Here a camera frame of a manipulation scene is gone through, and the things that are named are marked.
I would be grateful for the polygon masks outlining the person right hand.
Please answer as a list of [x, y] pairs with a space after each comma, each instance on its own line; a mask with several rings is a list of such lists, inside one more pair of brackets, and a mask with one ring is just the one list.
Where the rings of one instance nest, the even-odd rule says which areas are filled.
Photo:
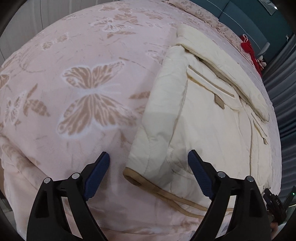
[[271, 240], [273, 240], [277, 233], [278, 233], [278, 223], [277, 222], [272, 222], [270, 224], [270, 228], [271, 228]]

